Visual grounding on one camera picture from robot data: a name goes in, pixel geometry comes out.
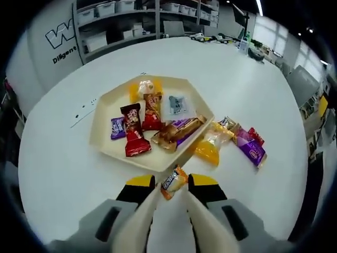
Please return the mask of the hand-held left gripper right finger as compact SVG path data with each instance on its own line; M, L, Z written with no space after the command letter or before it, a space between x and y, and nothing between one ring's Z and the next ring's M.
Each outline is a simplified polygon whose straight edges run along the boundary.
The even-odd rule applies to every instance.
M187 212L200 252L271 252L276 239L263 221L218 182L201 174L188 179Z

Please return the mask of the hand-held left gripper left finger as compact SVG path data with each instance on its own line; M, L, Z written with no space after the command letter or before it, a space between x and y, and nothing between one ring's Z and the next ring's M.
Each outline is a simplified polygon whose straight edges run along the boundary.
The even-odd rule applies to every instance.
M116 199L107 199L80 219L78 230L66 240L53 240L49 252L111 252L113 240L126 220L155 189L155 177L130 179Z

